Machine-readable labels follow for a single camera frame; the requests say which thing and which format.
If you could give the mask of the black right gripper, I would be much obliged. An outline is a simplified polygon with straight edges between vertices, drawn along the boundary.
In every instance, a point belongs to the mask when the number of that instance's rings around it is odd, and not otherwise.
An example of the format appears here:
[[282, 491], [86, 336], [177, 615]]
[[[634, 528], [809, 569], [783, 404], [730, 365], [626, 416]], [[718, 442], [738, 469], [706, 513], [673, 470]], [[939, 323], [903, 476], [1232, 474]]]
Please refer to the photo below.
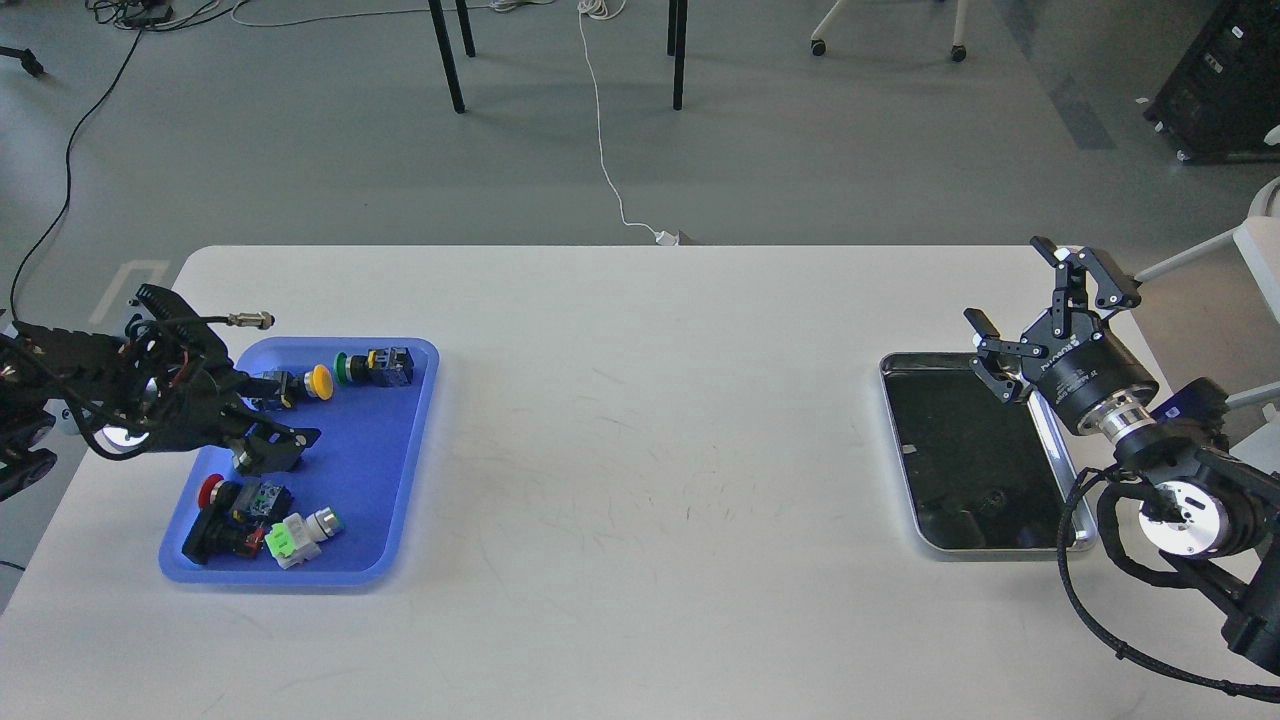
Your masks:
[[[1119, 396], [1146, 406], [1160, 384], [1108, 322], [1089, 313], [1085, 278], [1096, 284], [1094, 305], [1117, 313], [1140, 305], [1140, 283], [1103, 250], [1070, 250], [1043, 236], [1032, 236], [1030, 246], [1055, 269], [1050, 313], [1027, 328], [1030, 343], [1014, 343], [1000, 337], [984, 311], [966, 307], [977, 334], [972, 369], [1001, 404], [1025, 404], [1025, 379], [1074, 436], [1098, 433]], [[1065, 334], [1056, 336], [1053, 323], [1069, 323]]]

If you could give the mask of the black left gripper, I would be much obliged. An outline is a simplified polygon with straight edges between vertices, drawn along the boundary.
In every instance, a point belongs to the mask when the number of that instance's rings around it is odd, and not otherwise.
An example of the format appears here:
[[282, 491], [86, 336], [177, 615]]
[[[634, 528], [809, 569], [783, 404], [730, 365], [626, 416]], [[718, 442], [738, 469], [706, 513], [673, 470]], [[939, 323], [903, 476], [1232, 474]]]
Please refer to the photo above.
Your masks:
[[284, 427], [260, 413], [293, 409], [306, 400], [305, 383], [292, 372], [253, 377], [243, 372], [200, 372], [182, 389], [175, 450], [232, 448], [232, 466], [242, 477], [293, 470], [303, 451], [323, 434], [317, 428]]

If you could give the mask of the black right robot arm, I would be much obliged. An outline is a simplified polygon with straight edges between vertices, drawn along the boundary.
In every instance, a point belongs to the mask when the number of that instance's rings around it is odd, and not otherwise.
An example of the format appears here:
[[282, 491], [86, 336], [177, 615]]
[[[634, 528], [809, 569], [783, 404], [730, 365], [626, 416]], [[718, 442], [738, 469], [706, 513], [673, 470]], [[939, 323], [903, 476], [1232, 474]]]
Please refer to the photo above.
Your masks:
[[1231, 456], [1228, 396], [1199, 378], [1158, 407], [1158, 382], [1110, 320], [1140, 304], [1139, 282], [1105, 251], [1030, 246], [1053, 268], [1047, 309], [1015, 341], [969, 307], [972, 370], [1001, 404], [1044, 400], [1074, 436], [1100, 433], [1114, 464], [1076, 474], [1055, 533], [1059, 574], [1084, 625], [1120, 660], [1174, 680], [1274, 703], [1274, 685], [1219, 680], [1137, 650], [1088, 612], [1071, 582], [1066, 543], [1076, 506], [1096, 486], [1096, 524], [1116, 568], [1148, 585], [1201, 592], [1222, 611], [1228, 648], [1277, 671], [1277, 474]]

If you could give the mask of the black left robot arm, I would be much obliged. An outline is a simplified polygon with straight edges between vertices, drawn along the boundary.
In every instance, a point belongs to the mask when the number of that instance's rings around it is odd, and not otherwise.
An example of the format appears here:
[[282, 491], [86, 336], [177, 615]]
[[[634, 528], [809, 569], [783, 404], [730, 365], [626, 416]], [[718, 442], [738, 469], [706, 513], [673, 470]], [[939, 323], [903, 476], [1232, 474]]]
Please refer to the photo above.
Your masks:
[[14, 322], [3, 337], [3, 497], [22, 492], [55, 465], [41, 439], [64, 402], [86, 445], [122, 461], [147, 452], [230, 451], [237, 471], [289, 471], [320, 437], [270, 416], [273, 409], [326, 401], [335, 382], [323, 365], [255, 377], [236, 368], [216, 324], [261, 331], [269, 313], [198, 315], [177, 292], [142, 284], [120, 334]]

